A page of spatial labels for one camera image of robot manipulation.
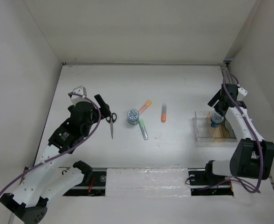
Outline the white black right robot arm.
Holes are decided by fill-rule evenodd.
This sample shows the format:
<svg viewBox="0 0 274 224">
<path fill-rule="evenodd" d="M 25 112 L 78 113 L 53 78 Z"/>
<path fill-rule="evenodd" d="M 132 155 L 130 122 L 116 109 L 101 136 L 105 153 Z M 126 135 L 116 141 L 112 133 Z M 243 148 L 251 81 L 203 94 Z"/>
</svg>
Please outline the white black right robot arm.
<svg viewBox="0 0 274 224">
<path fill-rule="evenodd" d="M 209 184 L 218 181 L 220 176 L 266 180 L 270 175 L 274 143 L 266 141 L 254 127 L 242 101 L 246 94 L 247 91 L 236 84 L 222 84 L 208 103 L 230 124 L 238 142 L 231 159 L 207 163 L 203 178 Z"/>
</svg>

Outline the blue white round jar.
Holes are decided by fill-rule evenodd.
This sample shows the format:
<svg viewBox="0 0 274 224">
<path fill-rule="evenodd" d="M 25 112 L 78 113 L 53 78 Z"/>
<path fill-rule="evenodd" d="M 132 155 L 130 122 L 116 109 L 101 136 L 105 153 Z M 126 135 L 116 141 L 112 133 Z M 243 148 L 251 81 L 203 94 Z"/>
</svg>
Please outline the blue white round jar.
<svg viewBox="0 0 274 224">
<path fill-rule="evenodd" d="M 219 113 L 214 112 L 211 115 L 210 120 L 211 120 L 211 127 L 218 127 L 224 121 L 224 117 L 221 116 Z"/>
<path fill-rule="evenodd" d="M 127 121 L 130 125 L 137 125 L 139 122 L 139 111 L 136 109 L 130 109 L 127 112 Z"/>
</svg>

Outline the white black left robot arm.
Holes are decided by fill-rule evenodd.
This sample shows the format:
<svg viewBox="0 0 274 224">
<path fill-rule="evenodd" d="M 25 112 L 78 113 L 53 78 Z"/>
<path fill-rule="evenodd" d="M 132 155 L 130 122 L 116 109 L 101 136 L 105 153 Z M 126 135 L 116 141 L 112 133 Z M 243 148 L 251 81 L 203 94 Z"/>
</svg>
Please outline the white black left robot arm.
<svg viewBox="0 0 274 224">
<path fill-rule="evenodd" d="M 87 185 L 92 167 L 77 161 L 56 183 L 50 183 L 56 170 L 95 132 L 100 121 L 111 115 L 101 95 L 92 102 L 85 95 L 69 93 L 72 105 L 67 118 L 51 135 L 38 164 L 17 177 L 22 182 L 12 193 L 1 191 L 0 202 L 25 224 L 38 224 L 46 215 L 49 201 L 62 196 L 77 184 Z"/>
</svg>

